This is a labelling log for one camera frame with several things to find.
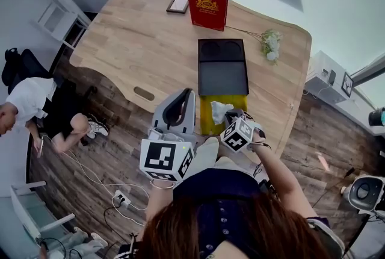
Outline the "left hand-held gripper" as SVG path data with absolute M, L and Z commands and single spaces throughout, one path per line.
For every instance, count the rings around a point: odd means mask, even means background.
M 183 129 L 192 134 L 196 122 L 196 94 L 191 88 L 177 91 L 162 101 L 152 118 L 147 139 L 141 141 L 140 170 L 150 179 L 181 182 L 194 157 L 196 139 L 185 139 L 160 129 Z

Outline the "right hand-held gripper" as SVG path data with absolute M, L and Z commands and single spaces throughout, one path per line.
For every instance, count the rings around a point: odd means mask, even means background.
M 253 143 L 254 133 L 257 133 L 261 140 L 266 139 L 261 126 L 250 119 L 248 113 L 242 109 L 226 112 L 225 123 L 229 126 L 220 134 L 220 139 L 222 144 L 233 152 L 239 152 Z

